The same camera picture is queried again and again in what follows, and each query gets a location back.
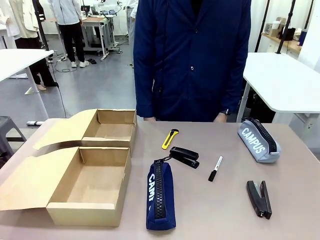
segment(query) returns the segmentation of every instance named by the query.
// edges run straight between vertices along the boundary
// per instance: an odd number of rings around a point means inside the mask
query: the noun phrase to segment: gray pencil case
[[[238,135],[258,163],[274,163],[279,158],[279,144],[258,120],[245,120]]]

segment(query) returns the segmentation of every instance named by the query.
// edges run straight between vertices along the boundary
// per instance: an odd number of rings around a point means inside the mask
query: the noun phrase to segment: gray table surface
[[[58,119],[49,119],[0,169],[0,184],[25,159],[33,144]],[[45,209],[0,212],[3,240],[144,240],[144,239],[320,239],[320,163],[286,125],[266,124],[282,147],[275,164],[256,163],[237,135],[237,123],[139,122],[132,170],[118,228],[55,226]],[[174,181],[176,228],[146,230],[147,174],[169,131],[179,129],[171,146],[199,153],[192,169],[170,160]],[[210,172],[224,157],[214,182]],[[266,181],[272,208],[270,220],[256,216],[246,182]]]

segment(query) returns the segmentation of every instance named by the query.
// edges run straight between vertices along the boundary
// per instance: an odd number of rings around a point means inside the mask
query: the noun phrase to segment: cardboard box
[[[72,147],[26,158],[0,186],[0,211],[46,208],[56,225],[119,226],[129,148]]]
[[[134,109],[89,109],[61,119],[33,148],[64,143],[64,147],[116,147],[133,151],[136,130]]]

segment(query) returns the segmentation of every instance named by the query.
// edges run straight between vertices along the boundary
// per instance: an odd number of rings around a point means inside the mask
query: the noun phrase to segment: black marker
[[[211,172],[211,174],[210,174],[210,176],[209,176],[208,181],[212,182],[212,181],[214,180],[215,175],[216,175],[216,173],[217,173],[217,171],[218,171],[218,168],[219,168],[219,166],[220,166],[220,164],[221,164],[222,159],[223,159],[223,157],[220,156],[218,162],[217,162],[216,165],[215,165],[214,170]]]

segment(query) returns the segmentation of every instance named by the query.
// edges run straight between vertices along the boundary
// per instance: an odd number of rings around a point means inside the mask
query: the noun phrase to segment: navy pencil case
[[[176,227],[174,181],[169,163],[155,160],[147,176],[146,228],[163,231]]]

